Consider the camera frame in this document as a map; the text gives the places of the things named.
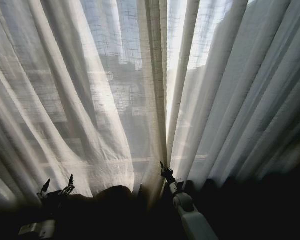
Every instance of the sheer curtain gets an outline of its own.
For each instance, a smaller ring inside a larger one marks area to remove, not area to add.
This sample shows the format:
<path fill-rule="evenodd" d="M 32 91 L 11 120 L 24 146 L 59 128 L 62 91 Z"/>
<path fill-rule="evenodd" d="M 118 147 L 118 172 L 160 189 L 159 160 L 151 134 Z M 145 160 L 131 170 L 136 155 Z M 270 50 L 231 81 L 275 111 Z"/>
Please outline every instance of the sheer curtain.
<path fill-rule="evenodd" d="M 299 161 L 300 0 L 0 0 L 0 210 Z"/>

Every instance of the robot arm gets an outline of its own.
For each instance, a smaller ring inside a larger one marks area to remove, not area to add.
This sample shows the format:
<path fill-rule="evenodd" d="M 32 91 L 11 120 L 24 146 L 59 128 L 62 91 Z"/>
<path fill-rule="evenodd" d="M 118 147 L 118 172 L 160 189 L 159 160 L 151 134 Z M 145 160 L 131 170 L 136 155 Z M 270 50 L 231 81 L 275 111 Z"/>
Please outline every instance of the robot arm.
<path fill-rule="evenodd" d="M 176 184 L 174 171 L 161 163 L 161 176 L 164 177 L 173 195 L 173 205 L 178 211 L 184 231 L 189 240 L 217 240 L 215 232 L 206 218 L 198 212 L 193 199 Z"/>

